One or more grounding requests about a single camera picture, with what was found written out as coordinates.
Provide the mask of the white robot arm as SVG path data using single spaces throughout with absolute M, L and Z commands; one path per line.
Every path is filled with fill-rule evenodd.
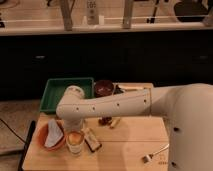
M 80 87 L 70 86 L 56 114 L 68 125 L 94 117 L 166 117 L 168 171 L 213 171 L 213 85 L 154 87 L 93 99 L 86 99 Z

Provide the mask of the wrapped item behind arm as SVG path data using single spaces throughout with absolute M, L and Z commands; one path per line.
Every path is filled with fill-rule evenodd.
M 128 91 L 137 91 L 137 90 L 143 90 L 143 89 L 145 89 L 145 86 L 128 86 L 128 85 L 117 84 L 115 86 L 114 93 L 121 94 Z

